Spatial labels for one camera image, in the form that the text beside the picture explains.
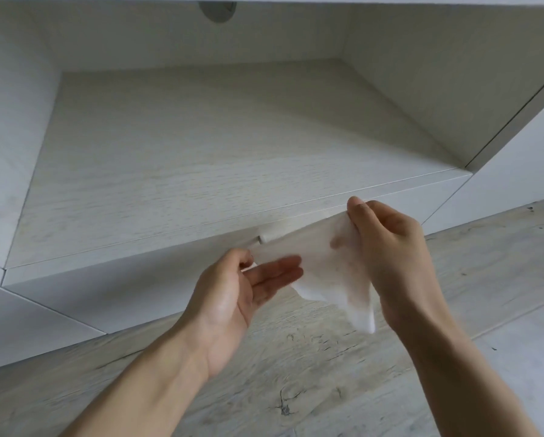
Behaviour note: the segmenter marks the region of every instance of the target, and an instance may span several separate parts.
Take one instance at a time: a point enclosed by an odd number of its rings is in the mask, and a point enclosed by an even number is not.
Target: hand
[[[232,358],[257,309],[303,273],[299,256],[242,271],[253,262],[248,250],[225,253],[201,274],[181,316],[182,322],[196,327],[194,340],[205,350],[209,377],[218,374]]]
[[[436,279],[422,227],[415,219],[378,201],[349,199],[347,211],[361,235],[369,277],[387,323],[396,332],[415,320],[453,324]]]

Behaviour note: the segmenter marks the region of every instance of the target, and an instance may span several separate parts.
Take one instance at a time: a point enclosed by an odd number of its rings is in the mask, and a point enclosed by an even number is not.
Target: wooden floor
[[[544,201],[430,235],[450,307],[544,433]],[[0,436],[59,433],[177,316],[0,368]],[[176,436],[437,435],[411,361],[287,288]]]

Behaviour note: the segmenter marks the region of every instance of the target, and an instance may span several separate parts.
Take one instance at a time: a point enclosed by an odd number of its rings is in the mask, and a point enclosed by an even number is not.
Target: finger
[[[347,212],[362,236],[381,235],[384,227],[373,210],[360,198],[353,196],[347,201]]]
[[[302,258],[300,256],[287,256],[246,270],[243,272],[243,275],[246,276],[250,284],[254,286],[262,281],[279,276],[286,271],[295,269],[301,262]]]
[[[293,270],[287,271],[279,276],[273,277],[272,279],[265,280],[260,284],[253,287],[254,290],[254,301],[253,304],[256,308],[260,308],[263,304],[269,301],[276,292],[287,285],[297,281],[304,274],[304,270],[300,267]]]
[[[236,270],[246,268],[254,263],[249,250],[244,248],[232,248],[228,250],[218,261],[217,264],[225,269]]]
[[[419,223],[407,214],[398,212],[389,205],[379,201],[369,201],[369,208],[373,210],[381,224],[389,231],[396,234],[412,232]]]

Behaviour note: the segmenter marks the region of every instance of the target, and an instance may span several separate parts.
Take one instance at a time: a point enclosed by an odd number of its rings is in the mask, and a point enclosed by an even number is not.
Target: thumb
[[[347,212],[363,237],[375,237],[385,230],[373,210],[356,196],[352,196],[347,201]]]

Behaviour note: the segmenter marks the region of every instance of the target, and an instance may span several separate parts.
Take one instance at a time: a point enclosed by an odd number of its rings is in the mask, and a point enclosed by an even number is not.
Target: white tissue
[[[357,330],[375,332],[361,237],[346,212],[257,246],[252,254],[257,263],[300,255],[304,276],[292,284],[298,294],[311,301],[334,303],[347,312]]]

